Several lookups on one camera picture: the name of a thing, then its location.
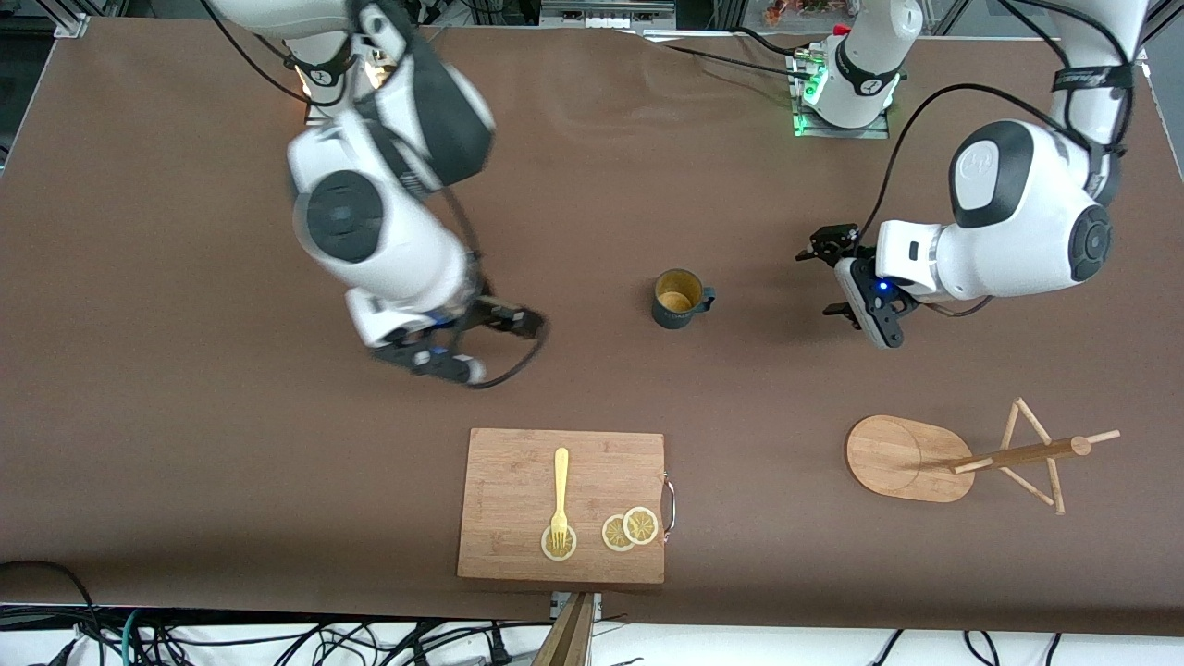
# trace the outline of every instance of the yellow fork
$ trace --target yellow fork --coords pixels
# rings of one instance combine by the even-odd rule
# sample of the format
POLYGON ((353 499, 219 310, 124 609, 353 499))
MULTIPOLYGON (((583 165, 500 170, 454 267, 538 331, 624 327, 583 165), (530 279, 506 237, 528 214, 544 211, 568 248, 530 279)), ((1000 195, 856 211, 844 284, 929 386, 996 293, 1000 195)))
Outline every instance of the yellow fork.
POLYGON ((551 550, 560 552, 567 547, 567 513, 564 498, 567 494, 567 449, 555 449, 555 513, 551 517, 551 550))

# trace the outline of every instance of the mug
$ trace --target mug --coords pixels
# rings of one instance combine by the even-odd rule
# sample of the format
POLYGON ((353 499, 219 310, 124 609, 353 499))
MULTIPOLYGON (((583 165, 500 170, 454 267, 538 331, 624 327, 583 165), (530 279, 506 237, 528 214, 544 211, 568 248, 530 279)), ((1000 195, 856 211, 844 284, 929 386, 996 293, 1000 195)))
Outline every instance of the mug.
POLYGON ((703 287, 703 281, 689 270, 675 268, 658 276, 654 283, 654 321, 662 328, 682 328, 691 318, 712 309, 715 289, 703 287))

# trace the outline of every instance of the wooden cutting board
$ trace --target wooden cutting board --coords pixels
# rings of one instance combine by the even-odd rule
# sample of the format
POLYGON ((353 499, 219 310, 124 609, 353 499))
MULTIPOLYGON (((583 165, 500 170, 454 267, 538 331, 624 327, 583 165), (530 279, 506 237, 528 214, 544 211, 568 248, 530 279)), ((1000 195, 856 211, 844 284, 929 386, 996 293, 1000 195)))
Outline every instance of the wooden cutting board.
POLYGON ((609 549, 600 527, 613 514, 644 506, 662 525, 665 440, 638 433, 497 430, 469 436, 461 519, 462 578, 657 584, 665 577, 662 534, 628 552, 609 549), (555 449, 571 454, 566 512, 575 552, 542 555, 540 539, 555 511, 555 449))

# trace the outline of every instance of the round wooden base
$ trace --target round wooden base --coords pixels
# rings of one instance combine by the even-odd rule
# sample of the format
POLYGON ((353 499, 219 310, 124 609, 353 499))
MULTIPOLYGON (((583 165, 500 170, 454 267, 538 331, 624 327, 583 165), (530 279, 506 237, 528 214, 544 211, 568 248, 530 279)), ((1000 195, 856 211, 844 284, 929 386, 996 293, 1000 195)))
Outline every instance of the round wooden base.
POLYGON ((890 498, 961 499, 974 473, 954 474, 947 465, 970 455, 966 442, 950 430, 895 416, 869 416, 847 436, 851 474, 864 488, 890 498))

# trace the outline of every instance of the brown table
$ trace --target brown table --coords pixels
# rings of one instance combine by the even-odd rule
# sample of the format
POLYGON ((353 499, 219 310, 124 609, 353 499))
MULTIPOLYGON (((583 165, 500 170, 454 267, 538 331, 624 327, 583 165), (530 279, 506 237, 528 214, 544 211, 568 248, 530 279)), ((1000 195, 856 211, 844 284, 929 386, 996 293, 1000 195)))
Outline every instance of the brown table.
MULTIPOLYGON (((667 583, 610 594, 606 613, 1184 634, 1184 187, 1144 82, 1098 278, 966 320, 914 314, 905 348, 881 352, 819 316, 839 289, 793 255, 863 220, 889 142, 796 139, 783 81, 636 37, 436 44, 498 121, 489 168, 457 188, 487 269, 554 324, 533 366, 483 393, 363 352, 343 287, 292 236, 302 109, 213 26, 96 19, 57 45, 0 179, 0 557, 66 563, 101 603, 538 617, 532 588, 455 576, 469 429, 652 431, 678 489, 667 583), (720 297, 671 333, 646 293, 676 265, 720 297), (844 468, 867 415, 985 452, 1019 395, 1054 435, 1122 430, 1062 466, 1066 517, 1002 476, 932 505, 844 468)), ((907 64, 896 126, 961 81, 1047 104, 1055 69, 1004 41, 922 40, 907 64)), ((948 220, 948 155, 1015 114, 935 104, 883 216, 948 220)), ((494 371, 523 351, 472 341, 494 371)), ((50 578, 0 584, 72 600, 50 578)))

